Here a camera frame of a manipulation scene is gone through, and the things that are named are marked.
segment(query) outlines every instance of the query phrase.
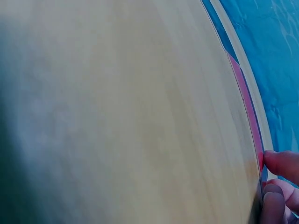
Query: curved wooden board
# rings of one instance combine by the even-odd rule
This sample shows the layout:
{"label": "curved wooden board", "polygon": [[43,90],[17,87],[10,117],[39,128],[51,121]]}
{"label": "curved wooden board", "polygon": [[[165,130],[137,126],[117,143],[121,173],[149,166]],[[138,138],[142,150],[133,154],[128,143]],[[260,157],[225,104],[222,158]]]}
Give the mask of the curved wooden board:
{"label": "curved wooden board", "polygon": [[0,3],[4,104],[43,223],[247,223],[254,142],[197,0]]}

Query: curved edge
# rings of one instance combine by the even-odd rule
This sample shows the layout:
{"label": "curved edge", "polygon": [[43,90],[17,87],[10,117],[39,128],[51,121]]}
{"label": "curved edge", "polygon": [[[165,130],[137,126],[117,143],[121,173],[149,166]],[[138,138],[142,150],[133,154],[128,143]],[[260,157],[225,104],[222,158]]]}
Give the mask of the curved edge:
{"label": "curved edge", "polygon": [[[240,69],[241,69],[241,73],[243,75],[243,79],[245,79],[244,81],[246,82],[246,86],[249,91],[249,95],[250,95],[252,104],[256,110],[255,117],[257,119],[257,125],[259,128],[260,138],[262,141],[262,149],[259,149],[257,147],[256,154],[258,157],[258,162],[259,162],[261,173],[262,173],[263,172],[262,171],[263,149],[273,151],[273,144],[272,144],[272,139],[271,139],[271,135],[270,135],[269,124],[268,124],[268,120],[266,117],[266,112],[264,110],[263,102],[262,102],[262,99],[261,99],[261,96],[259,93],[259,89],[256,84],[256,80],[254,78],[253,71],[252,71],[250,63],[248,61],[248,58],[245,54],[245,51],[241,44],[241,41],[239,40],[239,37],[232,25],[227,13],[225,12],[225,10],[224,10],[222,4],[219,2],[219,0],[210,0],[210,2],[212,4],[212,6],[214,7],[214,10],[216,11],[224,29],[225,29],[225,32],[227,33],[228,38],[233,46],[233,49],[235,51],[235,54],[236,54],[237,59],[240,64]],[[235,60],[231,56],[229,56],[229,59],[233,65]],[[262,177],[262,181],[265,181],[266,178],[273,179],[276,177],[277,176],[273,175],[271,172],[268,171],[267,177]]]}

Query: hand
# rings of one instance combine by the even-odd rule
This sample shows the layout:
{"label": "hand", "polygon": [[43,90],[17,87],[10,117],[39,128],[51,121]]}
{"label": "hand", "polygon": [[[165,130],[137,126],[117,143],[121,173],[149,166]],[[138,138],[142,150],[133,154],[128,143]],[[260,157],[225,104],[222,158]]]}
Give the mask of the hand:
{"label": "hand", "polygon": [[[266,151],[264,162],[273,174],[299,185],[298,153]],[[291,212],[299,214],[299,189],[285,181],[274,179],[266,183],[263,191],[261,224],[299,224],[299,220]]]}

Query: finger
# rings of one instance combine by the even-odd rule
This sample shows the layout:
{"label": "finger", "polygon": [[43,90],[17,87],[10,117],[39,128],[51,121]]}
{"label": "finger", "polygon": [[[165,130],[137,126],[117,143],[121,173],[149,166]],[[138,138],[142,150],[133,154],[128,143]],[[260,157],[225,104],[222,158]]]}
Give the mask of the finger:
{"label": "finger", "polygon": [[274,184],[276,186],[279,186],[283,192],[286,206],[289,207],[292,211],[299,214],[299,189],[279,179],[270,180],[267,183],[268,185]]}
{"label": "finger", "polygon": [[271,182],[268,182],[267,185],[263,189],[264,194],[267,194],[268,192],[279,193],[282,196],[284,196],[284,193],[283,193],[281,187],[274,183],[271,183]]}
{"label": "finger", "polygon": [[265,151],[264,163],[275,175],[299,185],[299,154],[290,151],[275,153]]}
{"label": "finger", "polygon": [[286,206],[285,207],[285,222],[294,223],[297,220],[296,216],[292,211]]}
{"label": "finger", "polygon": [[282,224],[285,222],[285,199],[277,192],[267,192],[263,198],[261,224]]}

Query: fingernail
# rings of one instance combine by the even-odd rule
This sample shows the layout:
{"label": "fingernail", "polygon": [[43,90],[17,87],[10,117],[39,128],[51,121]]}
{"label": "fingernail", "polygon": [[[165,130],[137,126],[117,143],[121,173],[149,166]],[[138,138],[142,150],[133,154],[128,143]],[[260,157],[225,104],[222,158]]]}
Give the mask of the fingernail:
{"label": "fingernail", "polygon": [[266,150],[264,152],[264,156],[267,157],[267,156],[270,156],[270,155],[273,155],[273,154],[276,154],[277,152],[275,151],[271,151],[271,150]]}
{"label": "fingernail", "polygon": [[265,202],[266,198],[269,197],[273,192],[267,192],[264,196],[263,196],[263,202]]}

